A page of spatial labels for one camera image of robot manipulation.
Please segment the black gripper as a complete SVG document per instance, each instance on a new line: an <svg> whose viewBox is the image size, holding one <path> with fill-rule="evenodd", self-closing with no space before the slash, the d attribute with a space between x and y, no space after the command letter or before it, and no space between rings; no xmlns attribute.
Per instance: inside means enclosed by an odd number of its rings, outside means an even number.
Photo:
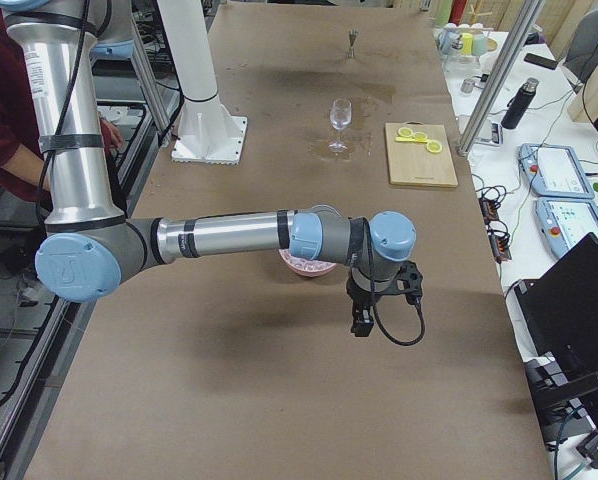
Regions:
<svg viewBox="0 0 598 480"><path fill-rule="evenodd" d="M350 333L355 337L368 337L375 325L371 308L377 303L377 293L371 292L370 279L357 268L349 270L346 292L353 303Z"/></svg>

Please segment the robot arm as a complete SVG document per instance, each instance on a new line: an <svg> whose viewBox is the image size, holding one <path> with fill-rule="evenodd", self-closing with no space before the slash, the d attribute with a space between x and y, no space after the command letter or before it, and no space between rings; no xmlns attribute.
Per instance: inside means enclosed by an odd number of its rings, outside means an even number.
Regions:
<svg viewBox="0 0 598 480"><path fill-rule="evenodd" d="M40 190L53 208L35 256L39 279L72 302L89 302L124 281L179 258L285 249L345 265L351 331L381 326L377 304L401 295L413 306L422 277L410 260L416 230L403 214L342 217L334 208L172 221L129 219L113 202L89 55L131 35L126 1L3 1L8 35L24 52L44 158Z"/></svg>

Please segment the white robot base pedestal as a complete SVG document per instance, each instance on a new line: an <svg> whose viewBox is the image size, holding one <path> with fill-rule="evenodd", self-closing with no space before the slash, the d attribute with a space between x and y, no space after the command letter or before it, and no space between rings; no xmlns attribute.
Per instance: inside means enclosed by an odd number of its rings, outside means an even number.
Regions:
<svg viewBox="0 0 598 480"><path fill-rule="evenodd" d="M172 159L238 164L248 120L220 100L202 4L165 0L158 8L184 97Z"/></svg>

